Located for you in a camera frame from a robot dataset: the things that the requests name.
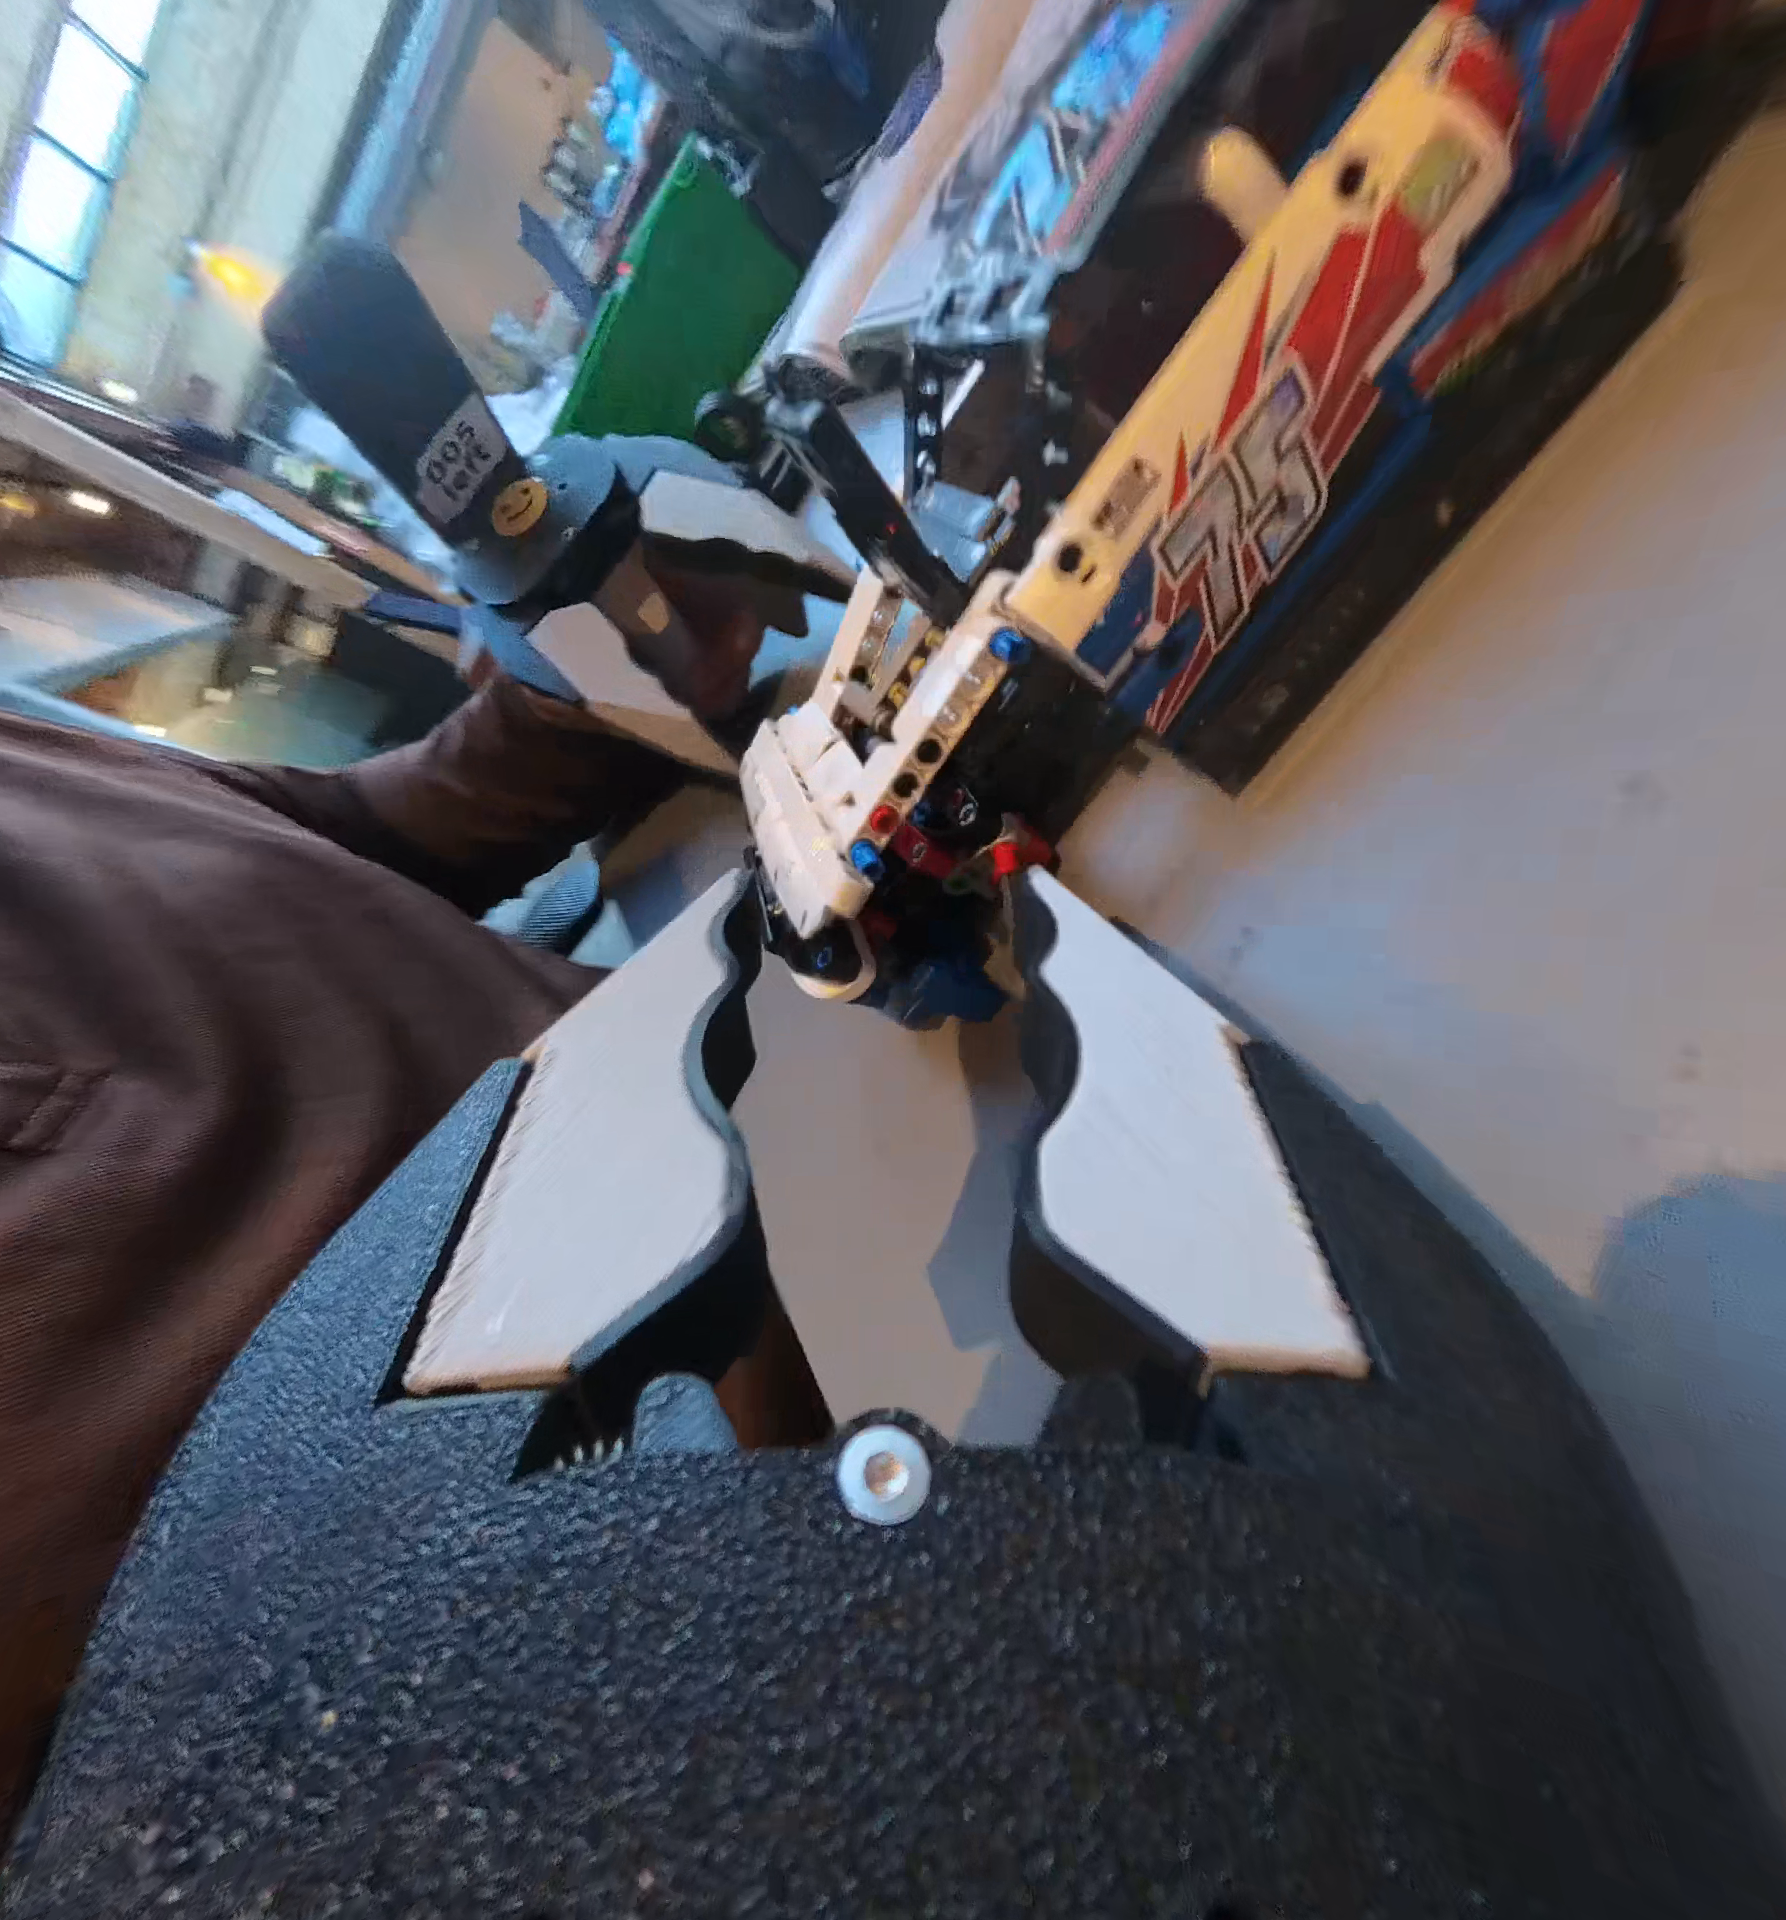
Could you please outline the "grey desk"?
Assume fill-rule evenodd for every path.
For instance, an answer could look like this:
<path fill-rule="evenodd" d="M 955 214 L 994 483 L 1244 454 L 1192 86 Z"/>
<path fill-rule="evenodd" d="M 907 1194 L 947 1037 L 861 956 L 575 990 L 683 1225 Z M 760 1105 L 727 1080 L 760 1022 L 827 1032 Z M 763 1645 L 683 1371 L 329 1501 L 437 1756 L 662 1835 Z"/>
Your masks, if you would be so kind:
<path fill-rule="evenodd" d="M 1061 877 L 1550 1332 L 1786 1817 L 1786 96 L 1688 254 L 1259 781 L 1135 763 Z"/>

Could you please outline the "person's left hand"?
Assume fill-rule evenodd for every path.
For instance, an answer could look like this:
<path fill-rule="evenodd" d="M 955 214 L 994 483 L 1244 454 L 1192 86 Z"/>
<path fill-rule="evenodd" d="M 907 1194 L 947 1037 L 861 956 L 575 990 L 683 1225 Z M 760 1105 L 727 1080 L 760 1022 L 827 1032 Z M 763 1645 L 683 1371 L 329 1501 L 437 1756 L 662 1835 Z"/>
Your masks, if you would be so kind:
<path fill-rule="evenodd" d="M 770 634 L 810 636 L 807 599 L 797 589 L 702 570 L 659 551 L 638 548 L 635 565 L 616 622 L 626 657 L 702 725 L 727 725 L 750 701 Z"/>

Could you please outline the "person's left forearm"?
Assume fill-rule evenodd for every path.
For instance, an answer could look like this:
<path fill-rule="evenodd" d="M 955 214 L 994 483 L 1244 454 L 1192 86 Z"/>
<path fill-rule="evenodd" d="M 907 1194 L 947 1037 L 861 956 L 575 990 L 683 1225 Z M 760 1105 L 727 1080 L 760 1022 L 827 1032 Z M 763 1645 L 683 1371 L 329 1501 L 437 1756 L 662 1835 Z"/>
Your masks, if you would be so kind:
<path fill-rule="evenodd" d="M 506 676 L 422 739 L 336 771 L 239 768 L 296 827 L 482 918 L 674 799 L 689 772 Z"/>

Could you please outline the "green board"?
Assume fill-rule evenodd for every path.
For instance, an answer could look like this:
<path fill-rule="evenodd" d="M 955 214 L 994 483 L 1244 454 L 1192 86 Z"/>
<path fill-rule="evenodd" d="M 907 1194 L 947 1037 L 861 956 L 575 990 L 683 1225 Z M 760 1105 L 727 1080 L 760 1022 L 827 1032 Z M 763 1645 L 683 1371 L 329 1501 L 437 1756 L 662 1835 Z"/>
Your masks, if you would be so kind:
<path fill-rule="evenodd" d="M 687 134 L 626 243 L 547 437 L 689 441 L 702 400 L 745 377 L 801 278 Z"/>

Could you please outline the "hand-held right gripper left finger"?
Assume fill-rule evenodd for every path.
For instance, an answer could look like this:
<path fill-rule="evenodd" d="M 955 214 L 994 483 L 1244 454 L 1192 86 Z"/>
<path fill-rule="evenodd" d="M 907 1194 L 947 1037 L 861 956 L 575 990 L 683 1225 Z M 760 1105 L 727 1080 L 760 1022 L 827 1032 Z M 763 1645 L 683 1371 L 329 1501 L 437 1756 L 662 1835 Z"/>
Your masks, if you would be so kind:
<path fill-rule="evenodd" d="M 624 1442 L 643 1391 L 718 1380 L 772 1292 L 734 1105 L 757 1062 L 762 903 L 734 868 L 524 1058 L 399 1359 L 399 1396 L 543 1395 L 519 1466 Z"/>

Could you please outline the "blue grey cloth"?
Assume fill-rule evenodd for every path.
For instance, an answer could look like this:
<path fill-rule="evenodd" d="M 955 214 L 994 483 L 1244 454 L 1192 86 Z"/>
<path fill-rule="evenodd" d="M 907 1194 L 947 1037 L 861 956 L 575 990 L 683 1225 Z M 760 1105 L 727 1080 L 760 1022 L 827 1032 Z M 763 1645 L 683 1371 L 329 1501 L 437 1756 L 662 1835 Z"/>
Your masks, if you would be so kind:
<path fill-rule="evenodd" d="M 482 927 L 525 949 L 572 959 L 605 907 L 600 861 L 575 847 L 515 899 L 492 909 Z"/>

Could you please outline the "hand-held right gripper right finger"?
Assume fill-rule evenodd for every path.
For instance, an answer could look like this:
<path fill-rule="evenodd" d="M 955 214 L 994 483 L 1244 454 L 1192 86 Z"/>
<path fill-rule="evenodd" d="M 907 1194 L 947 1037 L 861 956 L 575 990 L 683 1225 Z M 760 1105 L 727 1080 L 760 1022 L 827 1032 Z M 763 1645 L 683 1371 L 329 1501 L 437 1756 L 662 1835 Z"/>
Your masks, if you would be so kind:
<path fill-rule="evenodd" d="M 1068 1395 L 1192 1442 L 1226 1385 L 1371 1378 L 1247 1038 L 1045 871 L 1010 886 L 1029 1126 L 1010 1311 Z"/>

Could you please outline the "toy brick race car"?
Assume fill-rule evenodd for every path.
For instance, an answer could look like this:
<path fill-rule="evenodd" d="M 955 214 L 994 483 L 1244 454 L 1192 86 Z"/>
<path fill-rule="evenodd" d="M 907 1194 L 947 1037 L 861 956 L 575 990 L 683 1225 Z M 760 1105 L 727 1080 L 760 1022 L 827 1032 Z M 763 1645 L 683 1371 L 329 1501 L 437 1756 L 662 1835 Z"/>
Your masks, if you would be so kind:
<path fill-rule="evenodd" d="M 743 752 L 801 994 L 989 1021 L 1002 905 L 1392 504 L 1450 390 L 1626 235 L 1633 86 L 1706 4 L 1193 4 L 1018 300 L 904 351 L 889 483 L 827 397 L 708 400 L 863 565 Z"/>

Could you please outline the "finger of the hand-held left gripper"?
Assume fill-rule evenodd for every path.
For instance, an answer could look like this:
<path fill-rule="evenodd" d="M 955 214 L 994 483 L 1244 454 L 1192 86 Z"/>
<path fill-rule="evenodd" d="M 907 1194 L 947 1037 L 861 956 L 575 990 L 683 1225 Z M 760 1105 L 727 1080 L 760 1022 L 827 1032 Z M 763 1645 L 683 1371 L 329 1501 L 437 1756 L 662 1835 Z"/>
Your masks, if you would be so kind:
<path fill-rule="evenodd" d="M 709 727 L 671 701 L 626 655 L 620 627 L 605 608 L 578 605 L 550 612 L 525 645 L 603 728 L 700 775 L 735 776 L 740 752 L 726 742 L 734 720 Z"/>
<path fill-rule="evenodd" d="M 655 472 L 638 495 L 639 547 L 703 579 L 846 602 L 858 565 L 839 558 L 763 492 L 683 472 Z"/>

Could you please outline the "window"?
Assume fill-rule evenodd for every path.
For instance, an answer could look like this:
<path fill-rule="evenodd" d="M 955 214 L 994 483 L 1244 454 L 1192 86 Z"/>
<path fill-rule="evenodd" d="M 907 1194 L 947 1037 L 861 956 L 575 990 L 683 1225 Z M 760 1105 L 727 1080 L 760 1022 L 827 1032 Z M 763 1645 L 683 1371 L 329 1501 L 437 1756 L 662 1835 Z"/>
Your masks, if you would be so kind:
<path fill-rule="evenodd" d="M 0 197 L 0 357 L 68 348 L 145 90 L 162 2 L 68 2 Z"/>

